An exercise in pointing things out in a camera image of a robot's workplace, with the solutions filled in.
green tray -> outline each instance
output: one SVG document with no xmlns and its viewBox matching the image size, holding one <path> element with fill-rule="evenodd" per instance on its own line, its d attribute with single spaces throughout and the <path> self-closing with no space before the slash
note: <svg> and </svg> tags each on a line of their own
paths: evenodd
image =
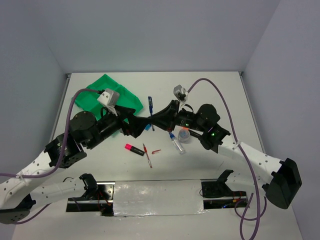
<svg viewBox="0 0 320 240">
<path fill-rule="evenodd" d="M 136 95 L 131 93 L 124 86 L 117 83 L 107 74 L 104 74 L 97 81 L 87 86 L 87 88 L 94 90 L 111 89 L 113 91 L 118 92 L 120 96 L 116 104 L 122 107 L 135 109 L 134 115 L 136 115 L 144 108 L 144 106 L 142 105 L 142 103 Z M 82 92 L 76 98 L 75 104 L 78 107 L 82 108 L 84 111 L 92 112 L 95 115 L 95 118 L 99 120 L 101 118 L 100 109 L 103 106 L 97 101 L 98 97 L 99 94 L 95 92 Z"/>
</svg>

tabletop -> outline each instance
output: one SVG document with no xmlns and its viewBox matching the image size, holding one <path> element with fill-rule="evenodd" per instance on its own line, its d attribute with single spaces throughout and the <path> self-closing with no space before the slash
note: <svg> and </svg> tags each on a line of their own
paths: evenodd
<svg viewBox="0 0 320 240">
<path fill-rule="evenodd" d="M 72 73 L 54 137 L 63 133 L 67 110 L 72 96 L 79 89 L 96 81 L 104 73 Z M 135 94 L 144 109 L 139 116 L 148 117 L 148 96 L 152 96 L 153 112 L 165 108 L 175 99 L 173 89 L 182 85 L 188 89 L 199 78 L 212 80 L 222 92 L 231 112 L 238 138 L 262 151 L 259 135 L 238 72 L 108 72 L 119 84 Z M 188 95 L 188 102 L 196 112 L 202 104 L 213 104 L 220 115 L 219 124 L 230 130 L 226 109 L 218 93 L 208 82 L 199 82 Z M 80 112 L 73 107 L 72 117 Z M 177 136 L 180 127 L 174 133 Z M 145 157 L 124 148 L 131 144 L 142 149 L 144 143 L 149 152 L 153 168 Z M 61 182 L 66 177 L 78 177 L 91 173 L 97 181 L 167 181 L 216 179 L 225 169 L 237 169 L 250 175 L 245 164 L 233 162 L 213 151 L 204 150 L 197 139 L 183 145 L 186 154 L 180 155 L 174 148 L 167 132 L 155 127 L 144 131 L 138 138 L 114 134 L 92 150 L 85 150 L 87 157 L 66 171 L 50 178 L 47 183 Z M 66 213 L 67 200 L 53 203 L 42 214 L 27 224 L 16 227 L 13 240 L 54 240 L 94 238 L 102 239 L 240 239 L 240 219 L 233 209 L 211 209 L 204 214 L 160 215 L 144 217 L 102 217 L 95 212 Z M 249 209 L 247 217 L 254 216 Z M 248 238 L 254 229 L 254 222 L 244 223 L 244 234 Z M 294 212 L 291 207 L 282 210 L 272 204 L 260 222 L 256 239 L 301 240 Z"/>
</svg>

gray wall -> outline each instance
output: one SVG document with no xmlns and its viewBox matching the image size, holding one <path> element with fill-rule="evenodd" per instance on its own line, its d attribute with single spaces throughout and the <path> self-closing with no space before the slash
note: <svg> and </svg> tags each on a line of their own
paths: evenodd
<svg viewBox="0 0 320 240">
<path fill-rule="evenodd" d="M 243 71 L 280 0 L 23 0 L 67 73 Z"/>
<path fill-rule="evenodd" d="M 298 163 L 293 208 L 305 240 L 319 239 L 319 70 L 320 1 L 281 0 L 244 81 L 266 151 Z"/>
<path fill-rule="evenodd" d="M 27 12 L 0 1 L 0 172 L 17 173 L 49 142 L 66 79 Z M 1 240 L 14 227 L 0 223 Z"/>
</svg>

purple cable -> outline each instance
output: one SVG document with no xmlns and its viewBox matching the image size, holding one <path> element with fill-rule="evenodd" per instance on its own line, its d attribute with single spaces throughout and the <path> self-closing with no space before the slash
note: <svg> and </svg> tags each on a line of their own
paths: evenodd
<svg viewBox="0 0 320 240">
<path fill-rule="evenodd" d="M 67 139 L 68 139 L 68 133 L 69 133 L 69 125 L 70 125 L 70 118 L 71 118 L 71 112 L 72 112 L 72 108 L 75 104 L 75 101 L 76 101 L 76 98 L 78 97 L 78 95 L 82 92 L 93 92 L 93 93 L 97 93 L 99 94 L 100 91 L 98 90 L 93 90 L 93 89 L 88 89 L 88 88 L 83 88 L 83 89 L 80 89 L 79 91 L 77 91 L 75 93 L 75 95 L 73 96 L 72 100 L 71 100 L 71 103 L 70 103 L 70 106 L 69 106 L 69 109 L 68 109 L 68 113 L 67 113 L 67 116 L 66 116 L 66 123 L 65 123 L 65 129 L 64 129 L 64 136 L 63 136 L 63 141 L 62 141 L 62 146 L 61 146 L 61 152 L 60 152 L 60 156 L 58 158 L 58 161 L 55 165 L 55 167 L 51 170 L 51 171 L 48 171 L 44 174 L 39 174 L 39 175 L 22 175 L 23 178 L 25 179 L 39 179 L 39 178 L 44 178 L 44 177 L 47 177 L 51 174 L 53 174 L 60 166 L 61 162 L 62 162 L 62 159 L 64 157 L 64 154 L 65 154 L 65 148 L 66 148 L 66 145 L 67 145 Z M 9 178 L 16 178 L 17 175 L 16 174 L 12 174 L 12 173 L 2 173 L 0 172 L 0 176 L 4 176 L 4 177 L 9 177 Z"/>
<path fill-rule="evenodd" d="M 49 207 L 50 204 L 51 204 L 51 203 L 45 205 L 43 208 L 41 208 L 40 211 L 38 211 L 35 215 L 33 215 L 32 217 L 30 217 L 29 219 L 27 219 L 27 220 L 25 220 L 25 221 L 15 222 L 15 223 L 13 223 L 13 224 L 15 224 L 15 225 L 20 225 L 20 224 L 25 224 L 25 223 L 31 221 L 31 220 L 34 219 L 36 216 L 38 216 L 40 213 L 42 213 L 47 207 Z"/>
<path fill-rule="evenodd" d="M 195 81 L 191 87 L 189 88 L 188 90 L 188 93 L 191 92 L 191 90 L 195 87 L 195 85 L 200 82 L 200 81 L 207 81 L 208 83 L 210 83 L 214 88 L 215 90 L 218 92 L 218 94 L 220 95 L 220 98 L 221 100 L 223 101 L 223 104 L 224 104 L 224 107 L 226 109 L 226 112 L 228 114 L 228 117 L 229 117 L 229 121 L 230 121 L 230 125 L 231 125 L 231 130 L 232 130 L 232 134 L 233 134 L 233 137 L 234 137 L 234 140 L 236 142 L 238 142 L 238 138 L 237 138 L 237 135 L 236 135 L 236 131 L 235 131 L 235 126 L 234 126 L 234 122 L 232 121 L 232 117 L 231 117 L 231 114 L 230 114 L 230 111 L 229 111 L 229 108 L 228 108 L 228 105 L 226 103 L 226 100 L 224 98 L 224 96 L 222 95 L 221 91 L 218 89 L 218 87 L 209 79 L 207 78 L 200 78 L 198 79 L 197 81 Z M 254 171 L 254 168 L 252 167 L 252 164 L 247 156 L 247 154 L 245 153 L 244 149 L 242 148 L 242 146 L 239 144 L 238 145 L 241 153 L 243 154 L 248 166 L 249 166 L 249 169 L 250 169 L 250 172 L 251 172 L 251 175 L 252 175 L 252 178 L 253 178 L 253 183 L 254 183 L 254 189 L 255 189 L 255 195 L 256 195 L 256 222 L 255 222 L 255 227 L 254 227 L 254 231 L 251 235 L 251 237 L 249 238 L 249 240 L 253 240 L 257 233 L 258 233 L 258 229 L 259 229 L 259 224 L 260 224 L 260 213 L 261 213 L 261 207 L 260 207 L 260 194 L 259 194 L 259 188 L 258 188 L 258 182 L 257 182 L 257 178 L 256 178 L 256 175 L 255 175 L 255 171 Z M 249 208 L 249 204 L 252 200 L 252 197 L 253 195 L 251 196 L 248 204 L 246 205 L 245 209 L 244 209 L 244 212 L 243 212 L 243 215 L 241 217 L 241 221 L 240 221 L 240 236 L 241 236 L 241 239 L 242 240 L 245 240 L 244 238 L 244 235 L 243 235 L 243 230 L 242 230 L 242 226 L 243 226 L 243 222 L 244 222 L 244 219 L 245 219 L 245 215 L 247 213 L 247 210 Z"/>
<path fill-rule="evenodd" d="M 241 199 L 241 200 L 237 201 L 236 204 L 234 205 L 235 214 L 237 214 L 240 218 L 242 218 L 242 216 L 238 213 L 237 207 L 238 207 L 238 205 L 240 203 L 242 203 L 244 201 L 245 201 L 245 199 Z M 263 208 L 263 210 L 261 212 L 260 218 L 265 214 L 266 210 L 267 210 L 267 198 L 264 197 L 264 208 Z M 256 217 L 255 218 L 244 218 L 244 220 L 246 220 L 246 221 L 255 221 L 255 220 L 257 220 L 257 218 Z"/>
</svg>

